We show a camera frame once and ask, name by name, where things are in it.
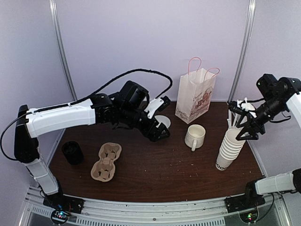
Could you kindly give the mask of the stack of white paper cups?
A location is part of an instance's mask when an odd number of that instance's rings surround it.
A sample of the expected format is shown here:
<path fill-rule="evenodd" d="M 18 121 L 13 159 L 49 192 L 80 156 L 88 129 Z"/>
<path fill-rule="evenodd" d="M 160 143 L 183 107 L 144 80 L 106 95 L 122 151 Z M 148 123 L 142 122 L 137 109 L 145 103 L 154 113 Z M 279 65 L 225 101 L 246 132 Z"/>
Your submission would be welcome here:
<path fill-rule="evenodd" d="M 236 139 L 239 133 L 239 129 L 228 129 L 226 131 L 215 162 L 215 166 L 218 170 L 226 170 L 242 150 L 246 141 Z"/>

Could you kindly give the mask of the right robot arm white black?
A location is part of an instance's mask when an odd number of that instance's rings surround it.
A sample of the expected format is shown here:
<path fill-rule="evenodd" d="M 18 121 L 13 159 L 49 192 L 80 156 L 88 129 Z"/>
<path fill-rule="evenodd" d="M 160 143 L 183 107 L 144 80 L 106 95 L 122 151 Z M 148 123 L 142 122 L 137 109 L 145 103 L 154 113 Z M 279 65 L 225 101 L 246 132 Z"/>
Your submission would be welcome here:
<path fill-rule="evenodd" d="M 291 112 L 297 122 L 301 121 L 301 82 L 297 78 L 276 79 L 264 74 L 256 83 L 261 92 L 263 104 L 258 108 L 253 101 L 237 100 L 228 104 L 231 112 L 240 115 L 236 125 L 241 131 L 236 141 L 257 140 L 265 133 L 265 123 L 274 122 L 274 117 L 284 111 Z M 296 193 L 301 191 L 301 170 L 296 169 L 276 176 L 260 178 L 247 183 L 245 193 L 225 199 L 228 212 L 242 211 L 265 203 L 265 194 Z"/>

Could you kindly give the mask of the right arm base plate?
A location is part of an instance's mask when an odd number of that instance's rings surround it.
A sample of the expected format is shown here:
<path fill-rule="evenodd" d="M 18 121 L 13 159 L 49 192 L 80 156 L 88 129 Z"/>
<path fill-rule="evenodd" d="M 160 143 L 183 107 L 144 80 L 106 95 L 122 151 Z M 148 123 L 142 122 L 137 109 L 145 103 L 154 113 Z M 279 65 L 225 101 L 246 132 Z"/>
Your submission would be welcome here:
<path fill-rule="evenodd" d="M 255 198 L 239 195 L 235 197 L 227 197 L 224 201 L 228 213 L 256 208 L 257 206 L 265 204 L 265 199 L 262 195 L 259 195 Z"/>

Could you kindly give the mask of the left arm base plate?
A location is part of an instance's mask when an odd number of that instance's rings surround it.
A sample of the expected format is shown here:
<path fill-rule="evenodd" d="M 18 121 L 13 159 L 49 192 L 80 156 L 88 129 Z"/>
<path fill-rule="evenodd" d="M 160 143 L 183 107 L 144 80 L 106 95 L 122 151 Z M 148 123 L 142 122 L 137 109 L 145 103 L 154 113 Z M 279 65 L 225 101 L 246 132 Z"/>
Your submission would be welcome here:
<path fill-rule="evenodd" d="M 84 206 L 84 200 L 81 198 L 74 198 L 65 195 L 46 195 L 43 201 L 43 205 L 52 207 L 55 210 L 62 210 L 68 213 L 82 212 Z"/>

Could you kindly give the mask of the stack of black cup lids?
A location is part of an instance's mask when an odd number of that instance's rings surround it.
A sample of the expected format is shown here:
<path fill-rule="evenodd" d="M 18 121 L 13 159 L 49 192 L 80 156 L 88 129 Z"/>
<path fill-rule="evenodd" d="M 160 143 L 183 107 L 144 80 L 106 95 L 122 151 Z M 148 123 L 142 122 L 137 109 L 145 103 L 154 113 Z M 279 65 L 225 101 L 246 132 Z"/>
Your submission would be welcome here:
<path fill-rule="evenodd" d="M 78 165 L 83 162 L 84 155 L 75 141 L 68 141 L 62 146 L 62 153 L 64 154 L 67 162 L 71 165 Z"/>

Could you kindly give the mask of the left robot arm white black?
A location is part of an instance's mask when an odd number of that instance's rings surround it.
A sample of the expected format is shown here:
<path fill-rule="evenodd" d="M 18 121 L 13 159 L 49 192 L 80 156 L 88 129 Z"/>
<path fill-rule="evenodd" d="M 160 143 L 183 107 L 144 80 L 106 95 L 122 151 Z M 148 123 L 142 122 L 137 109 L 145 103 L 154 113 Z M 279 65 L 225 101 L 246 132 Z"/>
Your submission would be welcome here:
<path fill-rule="evenodd" d="M 63 209 L 68 204 L 67 197 L 39 153 L 38 136 L 81 125 L 123 123 L 156 142 L 170 136 L 167 127 L 154 118 L 155 112 L 163 111 L 170 102 L 167 96 L 149 100 L 148 90 L 127 81 L 119 92 L 97 93 L 77 104 L 66 103 L 46 109 L 29 109 L 23 105 L 16 121 L 14 156 L 34 176 L 48 201 L 57 209 Z"/>

